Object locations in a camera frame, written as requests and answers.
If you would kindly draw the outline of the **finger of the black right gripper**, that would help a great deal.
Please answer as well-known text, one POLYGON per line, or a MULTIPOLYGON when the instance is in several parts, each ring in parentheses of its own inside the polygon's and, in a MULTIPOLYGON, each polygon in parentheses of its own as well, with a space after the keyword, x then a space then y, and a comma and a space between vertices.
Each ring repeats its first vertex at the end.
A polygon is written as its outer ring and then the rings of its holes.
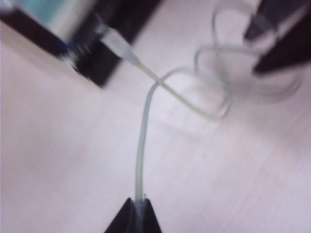
POLYGON ((310 5, 309 0, 261 0, 256 11, 251 14, 244 40, 254 41, 269 30, 276 31, 296 11, 310 5))
POLYGON ((268 73, 311 61, 311 13, 307 12, 254 66, 268 73))

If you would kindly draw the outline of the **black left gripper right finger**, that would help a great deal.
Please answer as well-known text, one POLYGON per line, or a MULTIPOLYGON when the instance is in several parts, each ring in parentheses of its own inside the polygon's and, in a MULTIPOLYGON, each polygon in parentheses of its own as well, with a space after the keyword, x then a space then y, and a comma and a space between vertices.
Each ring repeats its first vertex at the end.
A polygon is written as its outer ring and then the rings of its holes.
POLYGON ((144 233, 162 233, 159 222, 156 218, 154 209, 149 199, 144 201, 143 211, 143 232, 144 233))

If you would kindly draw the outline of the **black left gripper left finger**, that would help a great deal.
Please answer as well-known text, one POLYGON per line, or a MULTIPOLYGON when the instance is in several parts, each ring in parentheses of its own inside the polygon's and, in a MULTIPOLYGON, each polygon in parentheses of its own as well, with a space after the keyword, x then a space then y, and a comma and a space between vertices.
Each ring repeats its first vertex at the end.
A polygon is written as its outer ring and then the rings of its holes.
POLYGON ((133 233, 134 231, 134 203, 128 198, 104 233, 133 233))

